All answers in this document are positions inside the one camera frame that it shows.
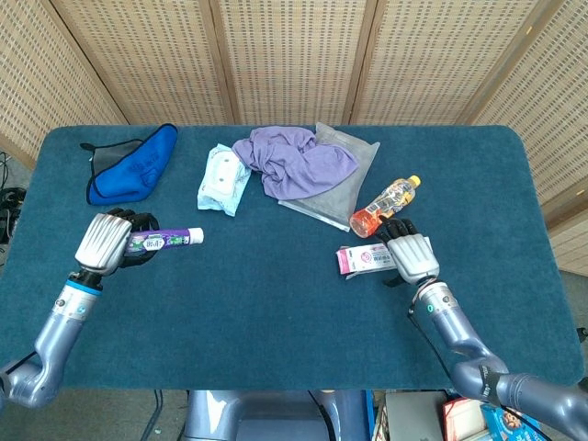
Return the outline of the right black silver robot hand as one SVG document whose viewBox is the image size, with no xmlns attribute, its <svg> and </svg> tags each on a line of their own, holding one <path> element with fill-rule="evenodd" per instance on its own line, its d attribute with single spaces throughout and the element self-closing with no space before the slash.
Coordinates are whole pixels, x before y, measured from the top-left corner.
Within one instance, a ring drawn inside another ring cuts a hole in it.
<svg viewBox="0 0 588 441">
<path fill-rule="evenodd" d="M 439 276 L 440 265 L 426 238 L 408 219 L 379 216 L 376 236 L 387 246 L 400 278 L 410 285 L 422 285 Z"/>
</svg>

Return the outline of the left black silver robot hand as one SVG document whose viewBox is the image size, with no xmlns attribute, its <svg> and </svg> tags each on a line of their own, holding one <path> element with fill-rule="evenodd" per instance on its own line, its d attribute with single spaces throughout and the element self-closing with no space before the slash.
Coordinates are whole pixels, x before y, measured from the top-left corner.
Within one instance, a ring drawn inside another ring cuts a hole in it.
<svg viewBox="0 0 588 441">
<path fill-rule="evenodd" d="M 151 260 L 156 251 L 126 256 L 130 235 L 159 229 L 159 222 L 151 213 L 136 213 L 123 208 L 98 213 L 88 226 L 74 258 L 83 270 L 101 277 L 113 274 L 120 267 L 141 266 Z"/>
</svg>

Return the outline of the white pink toothpaste box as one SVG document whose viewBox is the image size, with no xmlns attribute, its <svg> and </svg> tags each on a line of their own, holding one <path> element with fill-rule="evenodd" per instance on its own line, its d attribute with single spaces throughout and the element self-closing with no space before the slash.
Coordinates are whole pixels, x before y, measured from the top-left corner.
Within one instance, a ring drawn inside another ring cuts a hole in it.
<svg viewBox="0 0 588 441">
<path fill-rule="evenodd" d="M 396 270 L 384 243 L 340 249 L 336 252 L 336 256 L 340 273 L 347 277 L 367 272 Z"/>
</svg>

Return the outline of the purple white toothpaste tube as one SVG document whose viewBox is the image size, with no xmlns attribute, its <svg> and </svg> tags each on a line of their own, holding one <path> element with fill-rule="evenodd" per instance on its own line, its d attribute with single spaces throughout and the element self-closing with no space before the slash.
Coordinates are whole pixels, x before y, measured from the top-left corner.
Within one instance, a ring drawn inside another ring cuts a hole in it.
<svg viewBox="0 0 588 441">
<path fill-rule="evenodd" d="M 130 235 L 125 255 L 142 255 L 203 242 L 204 232 L 201 228 L 133 232 Z"/>
</svg>

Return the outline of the blue printed plastic package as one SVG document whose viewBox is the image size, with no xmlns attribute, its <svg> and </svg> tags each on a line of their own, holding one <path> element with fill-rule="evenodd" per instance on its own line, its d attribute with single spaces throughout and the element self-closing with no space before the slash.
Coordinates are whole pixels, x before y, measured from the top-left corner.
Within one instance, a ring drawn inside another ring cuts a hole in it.
<svg viewBox="0 0 588 441">
<path fill-rule="evenodd" d="M 545 438 L 527 423 L 503 409 L 483 403 L 481 413 L 492 441 L 545 441 Z"/>
</svg>

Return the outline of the orange drink plastic bottle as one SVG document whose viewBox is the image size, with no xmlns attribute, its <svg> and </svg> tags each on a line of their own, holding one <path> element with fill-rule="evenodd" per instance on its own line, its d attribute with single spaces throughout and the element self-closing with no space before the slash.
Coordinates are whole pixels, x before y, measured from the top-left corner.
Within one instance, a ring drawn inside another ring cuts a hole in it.
<svg viewBox="0 0 588 441">
<path fill-rule="evenodd" d="M 360 238 L 371 236 L 382 223 L 381 217 L 389 219 L 413 201 L 420 185 L 417 175 L 393 181 L 370 204 L 351 216 L 351 230 Z"/>
</svg>

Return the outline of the grey zip pouch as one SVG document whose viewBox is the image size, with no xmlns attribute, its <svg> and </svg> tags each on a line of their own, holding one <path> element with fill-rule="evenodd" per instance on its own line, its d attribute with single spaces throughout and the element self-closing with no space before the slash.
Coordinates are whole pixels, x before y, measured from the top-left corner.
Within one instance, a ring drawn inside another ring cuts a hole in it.
<svg viewBox="0 0 588 441">
<path fill-rule="evenodd" d="M 359 190 L 380 143 L 369 144 L 321 122 L 316 123 L 315 129 L 318 142 L 343 147 L 355 156 L 358 168 L 346 180 L 326 192 L 311 198 L 280 200 L 278 204 L 348 232 L 349 219 L 355 211 Z"/>
</svg>

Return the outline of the light blue wet wipes pack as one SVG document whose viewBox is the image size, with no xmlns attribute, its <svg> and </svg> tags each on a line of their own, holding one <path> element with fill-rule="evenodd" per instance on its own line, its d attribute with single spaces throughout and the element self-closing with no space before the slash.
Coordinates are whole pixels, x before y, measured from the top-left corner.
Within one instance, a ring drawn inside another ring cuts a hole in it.
<svg viewBox="0 0 588 441">
<path fill-rule="evenodd" d="M 198 209 L 219 210 L 234 217 L 251 172 L 231 148 L 219 143 L 209 151 L 198 187 Z"/>
</svg>

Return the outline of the crumpled purple cloth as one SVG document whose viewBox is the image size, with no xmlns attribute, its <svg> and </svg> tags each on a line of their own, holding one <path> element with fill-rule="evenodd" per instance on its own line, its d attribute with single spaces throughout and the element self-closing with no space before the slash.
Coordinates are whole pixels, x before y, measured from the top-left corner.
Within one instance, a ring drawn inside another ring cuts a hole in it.
<svg viewBox="0 0 588 441">
<path fill-rule="evenodd" d="M 265 193 L 278 200 L 311 198 L 329 191 L 357 171 L 346 148 L 320 143 L 302 127 L 267 126 L 238 140 L 232 151 L 261 175 Z"/>
</svg>

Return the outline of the teal carpet table cover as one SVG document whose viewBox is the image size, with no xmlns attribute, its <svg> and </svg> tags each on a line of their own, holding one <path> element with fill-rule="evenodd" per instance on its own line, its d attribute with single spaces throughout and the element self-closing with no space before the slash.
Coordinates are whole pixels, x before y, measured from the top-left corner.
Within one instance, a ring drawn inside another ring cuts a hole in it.
<svg viewBox="0 0 588 441">
<path fill-rule="evenodd" d="M 45 138 L 0 275 L 0 367 L 27 355 L 96 209 L 86 203 L 80 144 L 149 135 L 148 126 L 75 126 Z M 523 143 L 505 126 L 352 127 L 379 150 L 366 205 L 391 181 L 421 185 L 401 215 L 426 235 L 483 342 L 515 372 L 572 384 L 583 356 Z M 140 389 L 439 389 L 448 385 L 425 308 L 406 316 L 391 273 L 340 276 L 351 232 L 277 204 L 258 176 L 234 217 L 196 205 L 209 150 L 243 126 L 178 131 L 153 193 L 133 205 L 165 229 L 200 227 L 200 245 L 165 250 L 103 281 L 63 383 Z"/>
</svg>

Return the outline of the red book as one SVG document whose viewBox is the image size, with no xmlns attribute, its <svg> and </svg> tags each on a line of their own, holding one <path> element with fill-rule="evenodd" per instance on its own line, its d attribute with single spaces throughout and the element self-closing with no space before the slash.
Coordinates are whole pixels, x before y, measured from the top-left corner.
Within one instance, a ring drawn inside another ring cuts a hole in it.
<svg viewBox="0 0 588 441">
<path fill-rule="evenodd" d="M 443 405 L 445 441 L 464 441 L 484 431 L 487 426 L 481 412 L 481 401 L 455 399 Z"/>
</svg>

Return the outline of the grey-blue robot torso base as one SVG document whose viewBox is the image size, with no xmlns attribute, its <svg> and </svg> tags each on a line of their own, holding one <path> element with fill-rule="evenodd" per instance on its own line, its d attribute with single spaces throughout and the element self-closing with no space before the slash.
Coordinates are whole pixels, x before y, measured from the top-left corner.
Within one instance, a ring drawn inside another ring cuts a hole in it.
<svg viewBox="0 0 588 441">
<path fill-rule="evenodd" d="M 178 441 L 370 441 L 363 390 L 192 390 Z"/>
</svg>

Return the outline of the woven wooden folding screen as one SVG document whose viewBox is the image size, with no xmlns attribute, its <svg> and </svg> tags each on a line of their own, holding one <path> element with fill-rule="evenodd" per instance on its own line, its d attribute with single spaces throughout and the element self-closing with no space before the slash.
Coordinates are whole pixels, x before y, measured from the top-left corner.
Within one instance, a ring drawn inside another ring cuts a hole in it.
<svg viewBox="0 0 588 441">
<path fill-rule="evenodd" d="M 505 125 L 588 277 L 588 0 L 0 0 L 0 151 L 73 124 Z"/>
</svg>

